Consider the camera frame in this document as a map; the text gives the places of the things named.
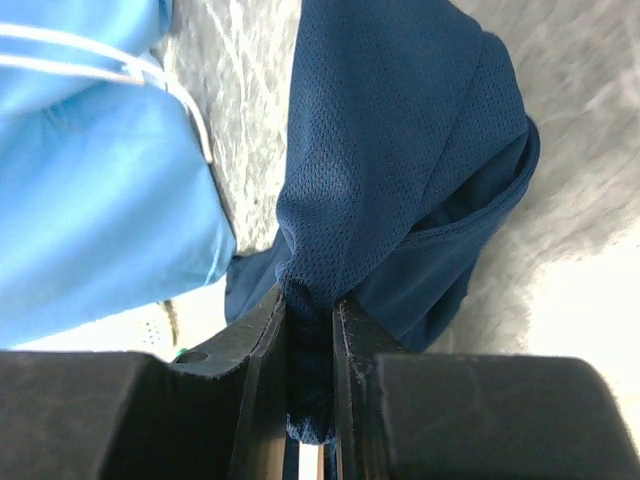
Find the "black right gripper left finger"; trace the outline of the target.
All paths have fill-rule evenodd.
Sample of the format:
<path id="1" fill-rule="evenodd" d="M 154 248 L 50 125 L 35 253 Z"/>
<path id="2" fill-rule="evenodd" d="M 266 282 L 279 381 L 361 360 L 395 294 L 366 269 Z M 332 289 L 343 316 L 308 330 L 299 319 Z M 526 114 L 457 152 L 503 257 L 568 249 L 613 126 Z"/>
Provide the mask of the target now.
<path id="1" fill-rule="evenodd" d="M 279 479 L 284 304 L 167 363 L 141 353 L 3 352 L 5 479 Z"/>

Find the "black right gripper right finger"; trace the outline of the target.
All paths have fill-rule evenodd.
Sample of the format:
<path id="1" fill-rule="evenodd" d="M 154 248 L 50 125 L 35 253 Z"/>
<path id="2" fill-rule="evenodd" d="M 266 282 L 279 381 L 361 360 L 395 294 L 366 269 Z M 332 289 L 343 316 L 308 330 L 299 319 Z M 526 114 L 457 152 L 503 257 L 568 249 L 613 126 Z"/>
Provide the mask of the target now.
<path id="1" fill-rule="evenodd" d="M 630 436 L 585 361 L 414 354 L 351 298 L 332 322 L 338 478 L 630 477 Z"/>

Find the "beige hanger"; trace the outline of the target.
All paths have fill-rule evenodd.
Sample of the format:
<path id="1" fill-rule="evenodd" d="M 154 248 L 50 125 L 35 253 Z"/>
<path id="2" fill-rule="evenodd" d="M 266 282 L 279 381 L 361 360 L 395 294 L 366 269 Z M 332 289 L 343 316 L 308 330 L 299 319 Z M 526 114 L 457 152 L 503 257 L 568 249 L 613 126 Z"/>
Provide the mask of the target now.
<path id="1" fill-rule="evenodd" d="M 340 463 L 339 442 L 334 439 L 325 445 L 307 445 L 286 438 L 284 480 L 345 479 Z"/>

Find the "navy blue shorts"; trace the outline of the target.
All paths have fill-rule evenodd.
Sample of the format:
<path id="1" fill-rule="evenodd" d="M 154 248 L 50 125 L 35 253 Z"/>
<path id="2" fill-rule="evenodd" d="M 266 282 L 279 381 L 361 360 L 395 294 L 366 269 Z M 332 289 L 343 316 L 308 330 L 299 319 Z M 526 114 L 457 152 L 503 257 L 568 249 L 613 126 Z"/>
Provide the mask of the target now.
<path id="1" fill-rule="evenodd" d="M 421 352 L 466 296 L 479 254 L 539 158 L 504 43 L 448 1 L 306 1 L 279 229 L 235 259 L 225 314 L 279 286 L 289 435 L 334 435 L 332 321 L 353 294 Z"/>

